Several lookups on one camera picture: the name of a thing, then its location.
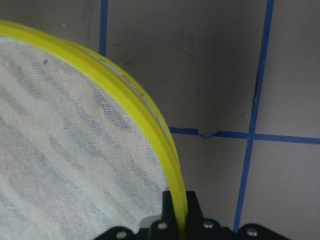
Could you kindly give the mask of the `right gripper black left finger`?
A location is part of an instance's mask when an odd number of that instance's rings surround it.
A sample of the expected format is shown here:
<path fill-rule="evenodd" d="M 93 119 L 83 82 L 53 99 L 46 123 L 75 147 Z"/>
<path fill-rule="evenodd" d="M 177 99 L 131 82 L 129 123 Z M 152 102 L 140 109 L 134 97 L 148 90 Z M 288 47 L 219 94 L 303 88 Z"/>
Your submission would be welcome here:
<path fill-rule="evenodd" d="M 171 192 L 166 190 L 162 193 L 162 214 L 161 221 L 163 227 L 161 231 L 165 240 L 178 240 L 179 230 L 173 206 Z"/>

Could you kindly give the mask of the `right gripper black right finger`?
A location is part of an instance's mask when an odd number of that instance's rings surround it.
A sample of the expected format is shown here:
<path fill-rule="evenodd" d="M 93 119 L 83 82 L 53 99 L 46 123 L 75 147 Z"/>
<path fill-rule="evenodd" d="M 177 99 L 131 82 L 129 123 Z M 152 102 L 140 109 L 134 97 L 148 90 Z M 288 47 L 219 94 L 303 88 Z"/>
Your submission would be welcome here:
<path fill-rule="evenodd" d="M 203 227 L 203 214 L 198 198 L 194 191 L 187 191 L 187 217 L 185 234 L 188 240 L 201 240 Z"/>

